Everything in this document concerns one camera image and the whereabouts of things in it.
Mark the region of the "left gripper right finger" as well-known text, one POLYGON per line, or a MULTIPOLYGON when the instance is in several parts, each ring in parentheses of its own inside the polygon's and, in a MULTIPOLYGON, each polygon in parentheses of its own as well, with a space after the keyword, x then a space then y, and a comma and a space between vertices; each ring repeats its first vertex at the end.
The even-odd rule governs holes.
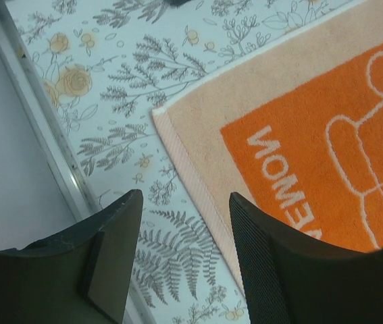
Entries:
POLYGON ((334 246, 229 200, 252 323, 383 323, 383 249, 334 246))

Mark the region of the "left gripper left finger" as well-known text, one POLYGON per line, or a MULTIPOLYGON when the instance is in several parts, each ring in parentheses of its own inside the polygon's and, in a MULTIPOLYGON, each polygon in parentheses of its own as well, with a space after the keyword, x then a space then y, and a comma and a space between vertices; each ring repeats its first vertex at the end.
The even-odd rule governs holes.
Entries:
POLYGON ((27 247, 0 251, 0 323, 121 323, 143 211, 131 190, 27 247))

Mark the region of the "orange peach printed towel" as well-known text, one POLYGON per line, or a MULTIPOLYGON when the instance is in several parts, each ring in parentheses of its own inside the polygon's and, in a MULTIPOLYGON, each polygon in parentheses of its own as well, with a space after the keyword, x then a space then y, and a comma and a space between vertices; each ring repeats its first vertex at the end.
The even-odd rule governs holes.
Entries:
POLYGON ((153 111, 237 283, 228 199, 351 250, 383 248, 383 1, 352 1, 153 111))

